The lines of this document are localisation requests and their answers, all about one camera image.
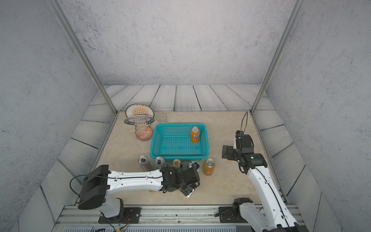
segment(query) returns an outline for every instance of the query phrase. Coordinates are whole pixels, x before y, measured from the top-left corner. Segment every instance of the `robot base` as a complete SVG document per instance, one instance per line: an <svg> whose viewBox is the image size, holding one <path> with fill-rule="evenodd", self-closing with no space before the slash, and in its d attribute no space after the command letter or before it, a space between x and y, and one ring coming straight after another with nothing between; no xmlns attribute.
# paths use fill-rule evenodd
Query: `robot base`
<svg viewBox="0 0 371 232"><path fill-rule="evenodd" d="M126 224L129 222L126 215L130 218L130 224L138 224L139 216L140 216L140 207L125 207L124 208L124 201L120 199L120 213L112 218L105 218L103 214L99 217L98 223L99 224Z"/></svg>

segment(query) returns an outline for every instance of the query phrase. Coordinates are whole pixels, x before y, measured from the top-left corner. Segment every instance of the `aluminum can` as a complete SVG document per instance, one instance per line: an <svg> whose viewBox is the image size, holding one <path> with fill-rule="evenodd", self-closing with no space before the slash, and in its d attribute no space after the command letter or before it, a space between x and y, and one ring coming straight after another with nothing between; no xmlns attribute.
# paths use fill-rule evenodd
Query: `aluminum can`
<svg viewBox="0 0 371 232"><path fill-rule="evenodd" d="M198 127L192 127L191 141L194 143L198 143L200 141L200 129Z"/></svg>
<svg viewBox="0 0 371 232"><path fill-rule="evenodd" d="M165 159L162 158L162 157L160 157L160 156L157 157L155 159L155 167L156 167L156 169L161 169L164 166L165 166Z"/></svg>
<svg viewBox="0 0 371 232"><path fill-rule="evenodd" d="M171 162L172 167L180 167L181 161L180 159L175 159Z"/></svg>
<svg viewBox="0 0 371 232"><path fill-rule="evenodd" d="M147 156L139 157L138 163L139 163L140 168L143 171L152 171L152 166L151 166Z"/></svg>
<svg viewBox="0 0 371 232"><path fill-rule="evenodd" d="M204 168L202 169L202 172L206 176L211 176L214 173L215 168L215 162L212 159L207 159L204 162Z"/></svg>

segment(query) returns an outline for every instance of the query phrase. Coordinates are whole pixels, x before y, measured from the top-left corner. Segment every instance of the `aluminum frame pole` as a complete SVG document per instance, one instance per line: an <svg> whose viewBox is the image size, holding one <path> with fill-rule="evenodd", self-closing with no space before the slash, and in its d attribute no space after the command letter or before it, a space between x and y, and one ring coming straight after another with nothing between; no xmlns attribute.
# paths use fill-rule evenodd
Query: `aluminum frame pole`
<svg viewBox="0 0 371 232"><path fill-rule="evenodd" d="M263 94L265 90L267 89L267 86L269 84L270 79L272 78L273 72L276 69L276 66L279 62L279 59L282 56L283 50L285 49L285 46L287 44L287 41L290 38L290 35L292 33L292 30L294 29L294 26L296 24L296 21L299 18L299 15L303 9L305 0L296 0L296 3L294 5L294 9L291 12L291 16L289 17L289 21L287 22L287 25L285 27L285 30L282 33L281 40L277 46L276 53L273 56L272 61L270 62L270 65L268 67L267 73L265 74L265 77L262 81L262 84L260 86L259 92L256 96L256 99L254 101L253 107L250 111L250 113L253 115L259 105L259 102L261 98L263 97Z"/></svg>
<svg viewBox="0 0 371 232"><path fill-rule="evenodd" d="M117 109L112 103L111 99L108 96L108 93L106 92L106 89L102 85L97 73L95 72L92 64L90 63L90 60L86 53L84 52L84 49L82 48L79 40L77 39L76 34L71 28L71 25L69 24L65 14L63 13L62 8L60 7L57 0L47 0L49 3L49 6L53 10L55 16L57 17L60 25L62 26L63 30L67 34L69 40L71 41L73 47L75 48L77 54L79 55L82 63L85 65L86 69L88 70L91 78L93 79L95 85L97 86L98 90L101 92L104 100L107 102L109 108L112 110L114 115L117 114Z"/></svg>

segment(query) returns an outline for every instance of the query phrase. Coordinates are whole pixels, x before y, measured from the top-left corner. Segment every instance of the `orange soda can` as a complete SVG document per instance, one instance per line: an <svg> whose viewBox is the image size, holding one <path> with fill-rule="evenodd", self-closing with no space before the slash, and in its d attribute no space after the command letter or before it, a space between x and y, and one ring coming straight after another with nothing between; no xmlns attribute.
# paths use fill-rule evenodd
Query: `orange soda can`
<svg viewBox="0 0 371 232"><path fill-rule="evenodd" d="M192 127L191 141L194 143L198 143L200 141L200 129L198 127Z"/></svg>
<svg viewBox="0 0 371 232"><path fill-rule="evenodd" d="M204 168L202 169L202 172L206 176L211 176L214 173L215 168L215 162L212 159L207 159L204 162Z"/></svg>

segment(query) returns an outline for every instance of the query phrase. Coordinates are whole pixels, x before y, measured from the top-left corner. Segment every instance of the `orange patterned bowl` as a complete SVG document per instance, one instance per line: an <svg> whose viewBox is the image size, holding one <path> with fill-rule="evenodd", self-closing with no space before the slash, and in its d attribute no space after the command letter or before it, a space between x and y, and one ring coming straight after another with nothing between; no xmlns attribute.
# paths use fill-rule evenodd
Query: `orange patterned bowl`
<svg viewBox="0 0 371 232"><path fill-rule="evenodd" d="M147 141L153 135L153 131L149 127L141 127L135 132L135 136L140 141Z"/></svg>

